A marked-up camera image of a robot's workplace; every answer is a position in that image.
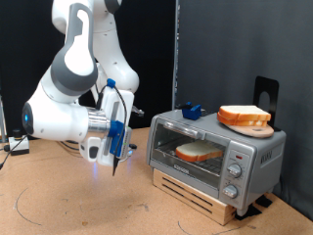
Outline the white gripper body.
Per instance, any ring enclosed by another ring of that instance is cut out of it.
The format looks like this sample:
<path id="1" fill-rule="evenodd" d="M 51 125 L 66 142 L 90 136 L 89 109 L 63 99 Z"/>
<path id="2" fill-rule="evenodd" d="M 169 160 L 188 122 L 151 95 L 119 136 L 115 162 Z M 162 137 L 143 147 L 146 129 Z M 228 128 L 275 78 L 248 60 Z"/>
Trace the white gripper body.
<path id="1" fill-rule="evenodd" d="M 88 162 L 117 166 L 128 156 L 132 129 L 128 126 L 134 94 L 106 87 L 99 110 L 88 110 L 88 132 L 79 144 Z"/>

